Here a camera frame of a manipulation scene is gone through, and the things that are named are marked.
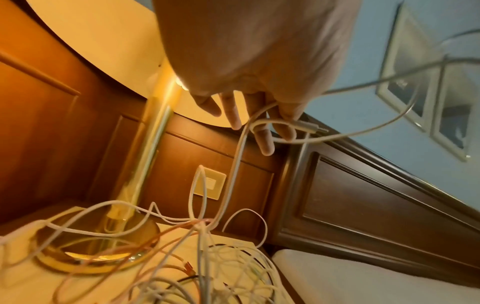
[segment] mattress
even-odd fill
[[[273,261],[305,304],[479,304],[480,289],[295,250]]]

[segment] white picture frame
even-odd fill
[[[435,48],[429,35],[415,20],[407,6],[402,4],[398,9],[380,76],[382,78],[392,76],[441,57],[441,51]],[[406,79],[380,84],[376,94],[397,112],[401,112],[413,94],[415,81],[422,81],[418,100],[413,109],[406,114],[406,118],[429,134],[439,75],[439,69],[430,69]]]
[[[479,99],[478,87],[461,67],[445,68],[431,137],[461,161],[469,158],[472,115],[478,110]]]

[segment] artwork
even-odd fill
[[[405,4],[398,10],[381,77],[408,71],[442,57],[433,42],[413,18]],[[432,69],[378,86],[377,95],[401,112],[418,86],[417,102],[406,117],[429,132],[437,93],[439,70]]]
[[[478,89],[460,67],[447,67],[435,109],[431,136],[462,161],[468,158],[472,113],[479,103]]]

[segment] wooden headboard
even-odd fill
[[[350,139],[292,146],[267,222],[274,249],[480,286],[480,213]]]

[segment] wall switch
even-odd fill
[[[206,175],[206,196],[208,198],[218,200],[222,189],[227,179],[227,175],[212,169],[205,168]],[[203,196],[203,183],[202,179],[198,179],[196,183],[194,194]]]

